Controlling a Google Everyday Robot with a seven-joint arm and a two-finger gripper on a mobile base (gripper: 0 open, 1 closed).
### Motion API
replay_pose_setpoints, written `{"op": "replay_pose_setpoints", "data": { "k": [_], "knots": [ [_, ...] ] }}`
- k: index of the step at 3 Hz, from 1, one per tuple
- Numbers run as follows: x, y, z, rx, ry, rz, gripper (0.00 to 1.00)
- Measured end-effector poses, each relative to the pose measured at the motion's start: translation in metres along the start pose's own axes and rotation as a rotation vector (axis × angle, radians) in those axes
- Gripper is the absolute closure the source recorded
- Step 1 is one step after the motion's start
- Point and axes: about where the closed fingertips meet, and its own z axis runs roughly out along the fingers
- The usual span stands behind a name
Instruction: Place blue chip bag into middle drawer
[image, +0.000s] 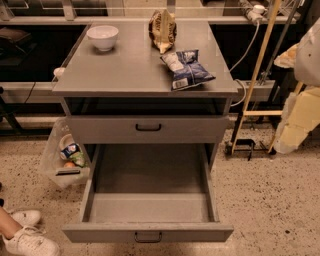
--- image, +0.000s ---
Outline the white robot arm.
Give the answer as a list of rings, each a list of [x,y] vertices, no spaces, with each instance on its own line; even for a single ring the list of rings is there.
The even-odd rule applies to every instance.
[[[302,92],[289,94],[276,130],[274,149],[287,154],[296,150],[320,124],[320,19],[274,64],[293,68],[295,79],[306,85]]]

